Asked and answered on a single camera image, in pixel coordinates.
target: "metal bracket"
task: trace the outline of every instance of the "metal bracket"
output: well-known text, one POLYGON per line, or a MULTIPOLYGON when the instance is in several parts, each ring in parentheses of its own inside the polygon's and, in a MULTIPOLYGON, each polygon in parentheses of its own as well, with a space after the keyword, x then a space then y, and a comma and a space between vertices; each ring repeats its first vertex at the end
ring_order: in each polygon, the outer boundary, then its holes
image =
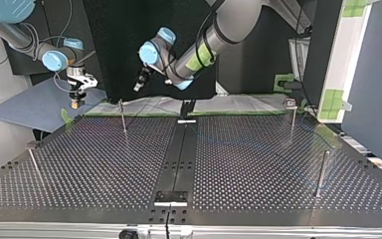
POLYGON ((194 111, 195 104, 196 104, 195 100, 182 102, 181 119, 178 120, 178 123, 183 124, 183 123, 197 122, 195 119, 188 117, 188 114, 190 114, 194 111))
POLYGON ((154 206, 188 206, 187 191, 158 191, 154 200, 154 206))
POLYGON ((181 236, 180 239, 192 239, 193 238, 193 230, 192 227, 185 226, 181 228, 181 236))

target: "gray sheet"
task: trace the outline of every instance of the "gray sheet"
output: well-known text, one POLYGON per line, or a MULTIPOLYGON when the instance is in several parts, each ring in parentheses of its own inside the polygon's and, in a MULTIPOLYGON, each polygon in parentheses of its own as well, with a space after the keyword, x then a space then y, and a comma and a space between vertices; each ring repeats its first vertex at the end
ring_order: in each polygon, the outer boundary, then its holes
POLYGON ((382 1, 373 5, 343 129, 382 158, 382 1))
MULTIPOLYGON (((59 81, 64 89, 70 86, 59 81)), ((83 115, 105 98, 105 92, 92 89, 86 97, 86 106, 79 110, 70 107, 68 93, 58 89, 53 79, 49 79, 0 105, 0 120, 16 123, 30 128, 53 132, 65 124, 61 110, 65 109, 70 117, 83 115)))

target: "perforated metal table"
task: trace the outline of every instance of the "perforated metal table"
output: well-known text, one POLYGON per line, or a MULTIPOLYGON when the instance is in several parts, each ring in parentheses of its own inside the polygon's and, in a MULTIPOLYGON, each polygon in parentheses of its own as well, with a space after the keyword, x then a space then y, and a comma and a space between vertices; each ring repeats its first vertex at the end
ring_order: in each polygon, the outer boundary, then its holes
POLYGON ((313 119, 298 116, 294 130, 291 115, 176 121, 126 119, 125 133, 119 118, 83 118, 60 129, 33 151, 39 169, 27 152, 0 169, 0 228, 382 228, 382 171, 313 119), (186 191, 188 204, 156 207, 159 191, 186 191))

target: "blue joint cap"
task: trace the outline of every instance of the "blue joint cap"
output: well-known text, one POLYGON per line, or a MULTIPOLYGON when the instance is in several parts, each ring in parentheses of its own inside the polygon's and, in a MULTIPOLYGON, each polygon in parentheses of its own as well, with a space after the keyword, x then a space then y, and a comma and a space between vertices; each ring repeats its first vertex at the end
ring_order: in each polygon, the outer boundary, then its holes
POLYGON ((35 9, 36 0, 0 0, 0 23, 20 23, 35 9))
POLYGON ((178 84, 178 85, 175 85, 176 88, 178 88, 179 90, 181 91, 184 91, 186 90, 190 85, 191 83, 194 82, 194 77, 190 77, 188 81, 183 81, 182 83, 178 84))
POLYGON ((64 40, 64 47, 84 50, 84 44, 83 41, 76 38, 67 38, 64 40))
POLYGON ((156 47, 150 42, 145 42, 139 49, 139 58, 144 64, 156 64, 159 59, 156 47))
POLYGON ((166 42, 168 42, 170 45, 175 44, 176 35, 169 28, 165 28, 165 27, 160 28, 157 35, 161 37, 163 40, 165 40, 166 42))
POLYGON ((48 51, 43 55, 42 62, 47 69, 58 72, 68 67, 68 58, 62 52, 48 51))

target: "robotic arm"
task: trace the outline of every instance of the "robotic arm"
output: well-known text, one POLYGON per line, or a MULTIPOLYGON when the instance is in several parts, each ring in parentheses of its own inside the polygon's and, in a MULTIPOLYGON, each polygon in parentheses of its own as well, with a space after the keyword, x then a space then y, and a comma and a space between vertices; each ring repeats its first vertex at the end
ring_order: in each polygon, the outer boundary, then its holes
POLYGON ((83 42, 67 38, 62 48, 39 42, 32 29, 20 24, 34 8, 35 0, 0 0, 0 37, 14 50, 41 60, 47 69, 56 74, 67 70, 72 108, 78 109, 86 90, 97 86, 97 80, 85 70, 83 42))
POLYGON ((142 45, 139 57, 144 66, 138 73, 135 91, 138 92, 154 72, 164 75, 167 83, 172 83, 179 90, 187 89, 197 72, 210 67, 227 47, 244 41, 250 35, 263 6, 274 8, 298 32, 310 25, 303 14, 303 21, 296 26, 300 6, 295 0, 206 1, 214 9, 211 15, 216 13, 213 24, 197 37, 196 43, 180 59, 172 54, 176 36, 167 28, 161 28, 156 37, 142 45))

